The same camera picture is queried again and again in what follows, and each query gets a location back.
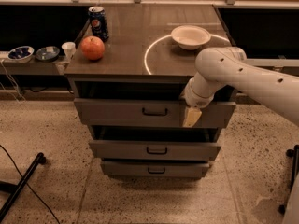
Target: speckled floor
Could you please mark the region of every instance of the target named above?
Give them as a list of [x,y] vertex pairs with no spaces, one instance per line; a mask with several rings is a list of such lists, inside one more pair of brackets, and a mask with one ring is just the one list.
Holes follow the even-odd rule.
[[[0,144],[24,172],[38,152],[30,186],[60,223],[277,224],[288,198],[298,127],[261,105],[238,105],[205,178],[110,178],[69,101],[0,102]],[[19,180],[0,150],[0,180]],[[7,194],[0,192],[0,205]],[[25,187],[3,223],[57,223]]]

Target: gray cabinet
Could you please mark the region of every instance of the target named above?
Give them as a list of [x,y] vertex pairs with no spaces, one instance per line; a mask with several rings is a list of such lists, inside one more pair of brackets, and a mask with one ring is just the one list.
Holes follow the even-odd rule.
[[[200,50],[183,50],[167,35],[171,24],[202,23],[215,34],[208,47],[229,46],[213,7],[105,9],[110,39],[104,57],[91,62],[77,49],[65,70],[80,120],[91,132],[89,146],[94,157],[102,160],[103,174],[205,176],[221,149],[217,140],[234,112],[236,91],[228,86],[218,91],[195,125],[183,127],[186,104],[179,96],[196,72],[194,60]],[[164,41],[155,43],[161,36]],[[153,43],[155,48],[149,51]]]

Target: bowl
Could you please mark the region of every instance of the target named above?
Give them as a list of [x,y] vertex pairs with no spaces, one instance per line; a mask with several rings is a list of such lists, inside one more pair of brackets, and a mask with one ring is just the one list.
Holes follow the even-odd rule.
[[34,52],[35,50],[32,47],[22,46],[11,50],[8,54],[8,58],[12,62],[28,63],[31,60]]
[[187,50],[199,49],[211,39],[211,34],[206,29],[192,25],[175,28],[171,36],[181,48]]
[[54,62],[57,60],[59,53],[60,50],[57,47],[45,47],[36,52],[36,59],[44,63]]

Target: blue can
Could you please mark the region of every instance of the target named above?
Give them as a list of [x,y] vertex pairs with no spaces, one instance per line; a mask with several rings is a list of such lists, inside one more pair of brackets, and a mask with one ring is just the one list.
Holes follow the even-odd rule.
[[103,42],[107,41],[109,39],[109,32],[104,8],[90,7],[88,15],[93,35],[99,37]]

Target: drawer handle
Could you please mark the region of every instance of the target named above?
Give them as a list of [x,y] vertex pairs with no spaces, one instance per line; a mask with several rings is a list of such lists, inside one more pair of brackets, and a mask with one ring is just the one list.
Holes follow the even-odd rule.
[[167,147],[165,149],[150,149],[149,147],[147,147],[148,154],[165,155],[167,153],[167,151],[168,151]]
[[146,108],[142,108],[142,114],[145,116],[166,116],[168,114],[168,109],[166,108],[163,112],[148,112]]
[[165,173],[165,168],[163,168],[162,170],[151,170],[150,168],[148,168],[148,172],[151,175],[162,175]]

